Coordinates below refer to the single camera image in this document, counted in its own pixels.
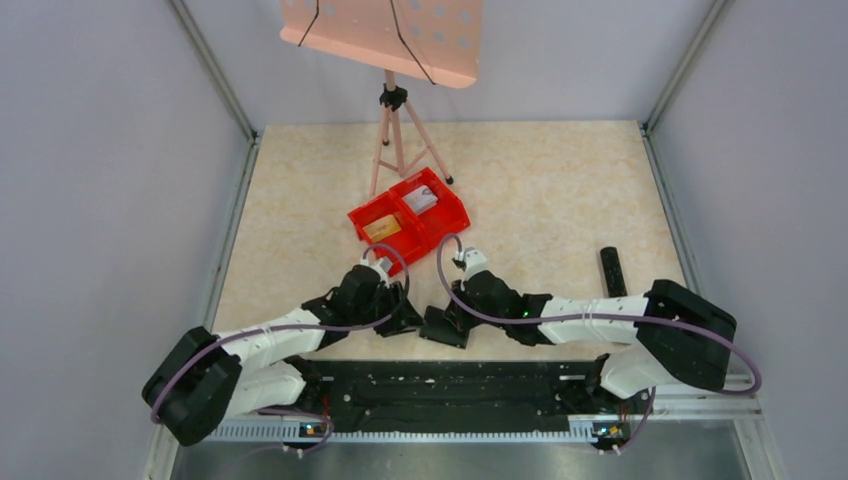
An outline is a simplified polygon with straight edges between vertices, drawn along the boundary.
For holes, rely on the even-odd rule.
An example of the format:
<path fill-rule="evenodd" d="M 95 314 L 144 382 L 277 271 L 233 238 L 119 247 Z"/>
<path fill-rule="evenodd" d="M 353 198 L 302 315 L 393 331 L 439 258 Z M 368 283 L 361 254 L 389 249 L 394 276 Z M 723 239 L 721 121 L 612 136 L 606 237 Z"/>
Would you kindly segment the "black leather card holder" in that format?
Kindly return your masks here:
<path fill-rule="evenodd" d="M 469 333 L 460 330 L 445 318 L 444 311 L 434 306 L 428 306 L 423 316 L 423 325 L 418 330 L 422 339 L 447 345 L 454 348 L 467 347 Z"/>

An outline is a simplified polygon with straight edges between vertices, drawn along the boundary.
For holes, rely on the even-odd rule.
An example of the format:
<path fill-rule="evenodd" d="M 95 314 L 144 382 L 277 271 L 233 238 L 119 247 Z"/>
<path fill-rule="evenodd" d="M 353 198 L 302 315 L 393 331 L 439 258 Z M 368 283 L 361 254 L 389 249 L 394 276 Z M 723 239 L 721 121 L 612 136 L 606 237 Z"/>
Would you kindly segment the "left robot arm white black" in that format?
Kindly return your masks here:
<path fill-rule="evenodd" d="M 276 319 L 224 334 L 188 330 L 142 388 L 154 422 L 182 446 L 206 439 L 225 420 L 275 406 L 308 413 L 320 386 L 299 357 L 373 330 L 409 333 L 424 319 L 408 299 L 407 280 L 390 282 L 376 264 L 356 265 L 326 294 Z"/>

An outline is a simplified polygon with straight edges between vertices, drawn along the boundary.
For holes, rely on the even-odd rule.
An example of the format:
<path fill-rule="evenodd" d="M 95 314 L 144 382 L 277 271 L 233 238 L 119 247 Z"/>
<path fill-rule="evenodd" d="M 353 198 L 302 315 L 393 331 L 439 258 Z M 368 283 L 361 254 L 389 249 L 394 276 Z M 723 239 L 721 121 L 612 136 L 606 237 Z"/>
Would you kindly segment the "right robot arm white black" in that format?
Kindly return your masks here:
<path fill-rule="evenodd" d="M 450 297 L 462 315 L 524 345 L 621 345 L 601 354 L 587 379 L 587 400 L 600 412 L 654 386 L 720 392 L 725 385 L 736 319 L 672 280 L 656 280 L 642 295 L 575 300 L 520 294 L 484 270 L 454 282 Z"/>

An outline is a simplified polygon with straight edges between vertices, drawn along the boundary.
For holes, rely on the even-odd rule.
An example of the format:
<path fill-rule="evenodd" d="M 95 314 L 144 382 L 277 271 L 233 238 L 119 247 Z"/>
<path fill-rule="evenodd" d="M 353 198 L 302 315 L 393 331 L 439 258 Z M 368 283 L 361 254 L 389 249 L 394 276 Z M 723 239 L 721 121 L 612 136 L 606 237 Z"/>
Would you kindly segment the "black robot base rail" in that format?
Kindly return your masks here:
<path fill-rule="evenodd" d="M 325 426 L 338 443 L 588 443 L 612 450 L 649 411 L 642 390 L 622 400 L 586 379 L 589 361 L 298 360 L 307 386 L 295 415 L 226 420 L 213 441 L 307 447 Z"/>

